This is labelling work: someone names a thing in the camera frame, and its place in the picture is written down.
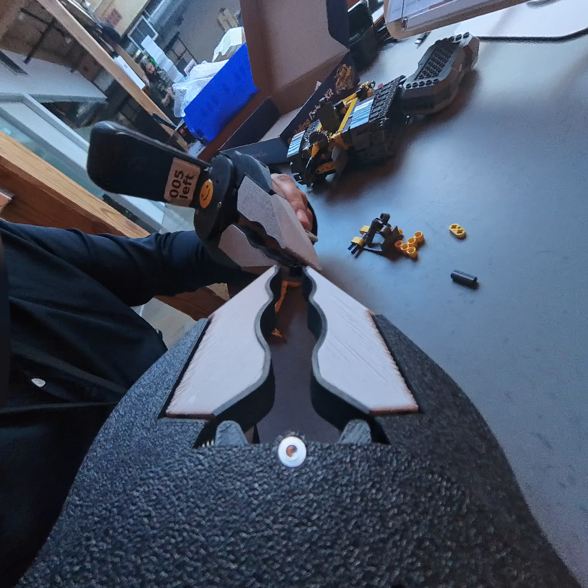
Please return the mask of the yellow block frame assembly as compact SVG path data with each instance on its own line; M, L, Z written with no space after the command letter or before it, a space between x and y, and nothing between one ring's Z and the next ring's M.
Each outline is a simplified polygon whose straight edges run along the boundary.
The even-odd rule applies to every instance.
M271 335L273 337L277 337L278 339L283 340L283 341L285 341L285 338L284 338L282 332L280 331L280 329L277 326L278 314L279 314L280 309L281 309L281 307L283 305L283 302L284 302L284 300L286 298L286 295L287 295L288 290L289 289L293 289L293 288L295 288L297 286L298 286L298 284L295 283L295 282L293 282L293 281L283 280L282 283L281 283L281 290L280 290L280 294L279 294L278 300L275 302L275 305L274 305L276 325L273 328L273 330L271 331Z

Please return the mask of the grey desk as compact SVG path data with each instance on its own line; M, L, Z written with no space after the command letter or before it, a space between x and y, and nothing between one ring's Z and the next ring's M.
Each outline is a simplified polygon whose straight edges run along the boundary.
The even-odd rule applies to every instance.
M587 35L481 42L452 105L404 139L308 192L324 274L468 395L587 587ZM404 241L423 232L416 260L349 252L383 212Z

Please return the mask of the person's left forearm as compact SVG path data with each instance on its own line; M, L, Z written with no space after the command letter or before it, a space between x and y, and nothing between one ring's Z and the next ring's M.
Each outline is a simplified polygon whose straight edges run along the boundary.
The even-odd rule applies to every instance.
M97 257L86 273L129 306L215 283L239 287L254 279L242 269L214 261L195 232L154 233L144 238L99 235L92 237L92 243Z

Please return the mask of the blue storage bin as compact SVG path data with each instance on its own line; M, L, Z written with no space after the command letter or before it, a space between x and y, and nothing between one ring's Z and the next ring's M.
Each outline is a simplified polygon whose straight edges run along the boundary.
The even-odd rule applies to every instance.
M188 102L183 120L194 137L211 142L257 93L244 44Z

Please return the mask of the wooden table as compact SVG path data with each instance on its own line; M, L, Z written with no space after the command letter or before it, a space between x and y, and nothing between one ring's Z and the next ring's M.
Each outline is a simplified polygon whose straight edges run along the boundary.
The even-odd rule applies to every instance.
M4 133L1 187L14 195L1 214L13 316L19 308L21 314L48 322L51 315L66 314L79 315L84 321L92 316L99 321L137 317L132 310L136 306L129 306L86 273L97 257L92 254L92 237L144 238L154 233L147 233ZM222 285L227 290L226 283L215 283L149 301L156 299L198 320L229 301L228 293L218 292Z

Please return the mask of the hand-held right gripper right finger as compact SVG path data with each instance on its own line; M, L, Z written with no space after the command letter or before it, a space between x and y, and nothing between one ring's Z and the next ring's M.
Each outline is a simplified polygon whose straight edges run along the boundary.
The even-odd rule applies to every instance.
M375 315L315 269L303 271L312 374L320 390L367 416L416 413L417 401Z

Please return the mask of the person's dark clothed body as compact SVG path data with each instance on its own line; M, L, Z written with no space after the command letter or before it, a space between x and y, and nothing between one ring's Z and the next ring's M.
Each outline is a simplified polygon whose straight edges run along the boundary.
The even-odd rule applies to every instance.
M8 285L11 357L1 408L1 587L13 587L31 565L100 428L167 350L162 335L134 307L137 317L103 321L66 314L51 315L48 322L19 308L13 316Z

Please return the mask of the person's left hand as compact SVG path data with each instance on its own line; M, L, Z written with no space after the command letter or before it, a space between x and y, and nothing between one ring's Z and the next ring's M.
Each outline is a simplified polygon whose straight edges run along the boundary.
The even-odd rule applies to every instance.
M284 173L271 173L274 191L285 198L304 228L311 243L318 241L318 225L312 206L293 178Z

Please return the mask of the white plastic bag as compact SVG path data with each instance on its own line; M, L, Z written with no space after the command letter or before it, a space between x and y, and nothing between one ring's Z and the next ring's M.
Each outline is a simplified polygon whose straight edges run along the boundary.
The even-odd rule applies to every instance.
M197 97L202 89L223 68L225 61L202 62L190 70L187 77L173 84L173 112L176 117L183 117L187 106Z

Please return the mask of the instruction sheet on stand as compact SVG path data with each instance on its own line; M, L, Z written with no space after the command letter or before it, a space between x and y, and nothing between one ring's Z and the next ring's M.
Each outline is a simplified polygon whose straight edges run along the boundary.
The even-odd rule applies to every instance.
M587 32L587 1L384 1L391 37L454 26L481 40L566 40Z

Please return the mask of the black device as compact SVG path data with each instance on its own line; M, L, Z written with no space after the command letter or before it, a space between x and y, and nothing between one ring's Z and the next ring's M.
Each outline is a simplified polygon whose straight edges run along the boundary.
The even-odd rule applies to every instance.
M368 1L348 6L349 53L357 70L365 70L376 59L378 39Z

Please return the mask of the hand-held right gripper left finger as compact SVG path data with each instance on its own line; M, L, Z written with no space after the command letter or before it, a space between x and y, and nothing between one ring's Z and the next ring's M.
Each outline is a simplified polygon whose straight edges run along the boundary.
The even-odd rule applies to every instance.
M166 416L219 417L261 388L281 286L281 270L273 266L209 316Z

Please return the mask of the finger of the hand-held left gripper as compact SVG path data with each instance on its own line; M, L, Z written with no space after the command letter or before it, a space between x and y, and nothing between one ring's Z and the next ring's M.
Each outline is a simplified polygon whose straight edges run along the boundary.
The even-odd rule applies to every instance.
M279 242L259 226L230 224L220 236L219 250L244 271L295 266L294 259L283 252Z
M269 193L245 176L238 189L237 211L268 242L264 245L268 256L285 267L322 271L309 232L284 197Z

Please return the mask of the dark blue kit box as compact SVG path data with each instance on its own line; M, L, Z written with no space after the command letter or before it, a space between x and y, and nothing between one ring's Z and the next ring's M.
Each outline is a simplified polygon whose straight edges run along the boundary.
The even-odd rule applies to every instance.
M221 147L221 151L246 153L264 164L283 164L294 136L318 122L320 100L333 104L356 91L359 73L351 52L342 58L322 81L317 82L312 93L303 92L304 102L287 111L277 105L272 97L246 119Z

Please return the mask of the yellow angled block beam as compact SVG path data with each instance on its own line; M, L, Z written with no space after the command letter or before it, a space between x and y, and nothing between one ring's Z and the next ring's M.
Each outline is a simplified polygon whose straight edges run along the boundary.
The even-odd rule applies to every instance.
M424 235L422 231L417 231L413 236L409 237L406 241L400 239L394 243L395 249L406 257L416 260L419 255L419 248L425 243Z

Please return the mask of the small black yellow block assembly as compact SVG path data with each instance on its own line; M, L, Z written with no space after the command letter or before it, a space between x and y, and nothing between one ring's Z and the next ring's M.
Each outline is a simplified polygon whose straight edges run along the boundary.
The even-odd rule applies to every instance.
M403 245L403 232L390 223L390 214L383 212L371 224L363 225L359 235L350 240L348 250L358 256L363 251L386 255Z

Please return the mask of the dark grey studded block shell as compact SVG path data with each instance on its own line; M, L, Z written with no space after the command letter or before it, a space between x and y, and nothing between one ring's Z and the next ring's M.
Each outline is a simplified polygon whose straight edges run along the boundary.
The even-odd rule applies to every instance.
M479 47L479 38L468 32L437 40L403 84L403 112L410 116L431 115L448 107L462 79L477 63Z

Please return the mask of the black yellow toy block vehicle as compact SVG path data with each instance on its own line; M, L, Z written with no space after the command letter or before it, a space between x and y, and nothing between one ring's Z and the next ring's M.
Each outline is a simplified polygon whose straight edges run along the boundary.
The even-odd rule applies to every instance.
M315 120L290 141L293 179L310 187L340 175L348 164L367 166L392 157L409 121L401 106L405 79L378 86L365 82L335 103L320 99Z

